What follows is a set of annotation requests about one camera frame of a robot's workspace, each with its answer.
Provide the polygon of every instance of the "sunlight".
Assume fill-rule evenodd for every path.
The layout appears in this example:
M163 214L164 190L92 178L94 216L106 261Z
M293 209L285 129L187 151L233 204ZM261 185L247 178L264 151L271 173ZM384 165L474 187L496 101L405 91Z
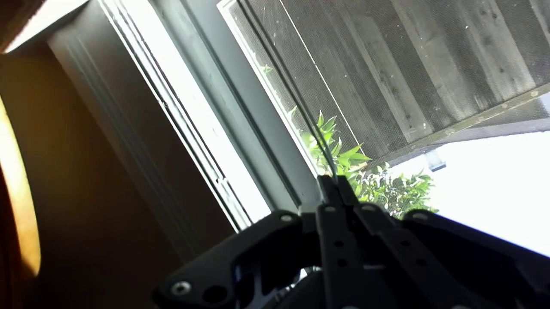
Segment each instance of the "sunlight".
M3 50L3 53L10 53L16 50L20 44L39 34L42 29L75 10L87 0L46 0L35 14L27 20L22 31L13 38L13 41Z
M20 259L37 274L41 264L39 238L29 180L18 153L18 146L0 99L0 166L4 177L11 204Z

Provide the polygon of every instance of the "green plant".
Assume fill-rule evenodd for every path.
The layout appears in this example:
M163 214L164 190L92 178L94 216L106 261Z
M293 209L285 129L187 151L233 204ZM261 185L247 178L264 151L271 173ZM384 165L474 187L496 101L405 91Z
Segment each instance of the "green plant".
M334 163L336 175L346 177L359 201L374 202L395 218L401 218L410 209L436 211L427 206L427 194L432 180L426 173L396 175L389 173L389 165L367 170L369 158L360 144L341 149L341 139L336 137L336 117L324 118L319 113L316 127L324 139L329 158ZM312 134L302 134L302 142L321 173L331 173L329 165Z

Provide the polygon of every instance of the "white window frame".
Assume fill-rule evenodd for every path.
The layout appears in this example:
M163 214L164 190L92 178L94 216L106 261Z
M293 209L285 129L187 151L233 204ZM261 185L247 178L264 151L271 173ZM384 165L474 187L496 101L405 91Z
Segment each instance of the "white window frame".
M99 0L187 151L223 199L233 228L242 230L271 209L316 204L310 165L221 19L218 0L151 3Z

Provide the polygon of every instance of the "black plastic object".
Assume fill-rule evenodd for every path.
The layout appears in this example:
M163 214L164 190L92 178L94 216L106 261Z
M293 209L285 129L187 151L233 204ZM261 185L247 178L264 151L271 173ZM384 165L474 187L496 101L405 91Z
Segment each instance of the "black plastic object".
M360 204L343 177L324 202L274 211L166 278L161 309L550 307L550 259L427 211L401 221ZM309 274L298 280L300 269Z

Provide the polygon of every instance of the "glass pane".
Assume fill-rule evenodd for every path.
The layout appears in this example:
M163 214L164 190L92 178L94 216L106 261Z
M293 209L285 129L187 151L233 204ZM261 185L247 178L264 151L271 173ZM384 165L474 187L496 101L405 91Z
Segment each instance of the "glass pane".
M312 170L333 161L359 199L396 218L424 207L515 242L550 232L537 216L550 1L247 0L219 10ZM310 135L324 137L324 161Z

